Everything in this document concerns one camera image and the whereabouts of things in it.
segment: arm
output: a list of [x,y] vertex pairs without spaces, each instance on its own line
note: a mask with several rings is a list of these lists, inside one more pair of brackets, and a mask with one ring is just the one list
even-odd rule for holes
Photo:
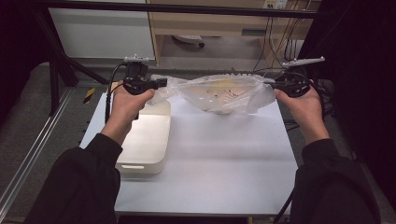
[[371,188],[358,163],[340,157],[324,126],[318,94],[289,98],[275,90],[300,124],[306,147],[296,174],[291,223],[380,223]]
[[110,118],[85,150],[66,150],[53,164],[24,223],[117,223],[114,204],[120,189],[115,164],[137,112],[153,96],[116,89]]

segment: hand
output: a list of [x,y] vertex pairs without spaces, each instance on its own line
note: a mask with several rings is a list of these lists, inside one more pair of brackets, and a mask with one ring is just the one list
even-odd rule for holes
[[154,90],[147,90],[139,95],[132,95],[123,86],[114,91],[110,117],[101,131],[121,146],[126,135],[132,128],[132,121],[139,110],[145,107],[146,101],[154,96]]
[[290,110],[304,135],[306,144],[320,139],[330,138],[324,126],[320,98],[311,87],[305,95],[290,98],[285,92],[274,90],[276,99],[284,103]]

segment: black jacket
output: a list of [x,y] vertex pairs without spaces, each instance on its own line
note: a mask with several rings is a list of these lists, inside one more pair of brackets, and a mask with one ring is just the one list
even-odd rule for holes
[[[97,134],[85,150],[67,150],[54,163],[25,223],[117,223],[120,189],[115,164],[122,148]],[[373,193],[358,163],[340,157],[331,139],[303,150],[290,221],[380,223]]]

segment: white tabletop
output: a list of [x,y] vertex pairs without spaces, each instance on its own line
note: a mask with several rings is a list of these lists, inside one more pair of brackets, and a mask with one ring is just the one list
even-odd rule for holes
[[[172,120],[165,168],[157,175],[123,175],[116,211],[277,214],[291,193],[297,170],[277,102],[254,115],[206,113],[179,97],[169,102]],[[82,147],[103,127],[104,110],[102,97]]]

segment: clear plastic bag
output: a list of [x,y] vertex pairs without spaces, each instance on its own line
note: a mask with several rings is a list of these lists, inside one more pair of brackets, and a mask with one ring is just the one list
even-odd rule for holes
[[[164,76],[153,75],[151,78]],[[178,95],[196,107],[217,114],[254,114],[275,100],[273,89],[263,82],[274,82],[258,75],[214,75],[186,80],[168,78],[167,87],[156,90],[151,105]]]

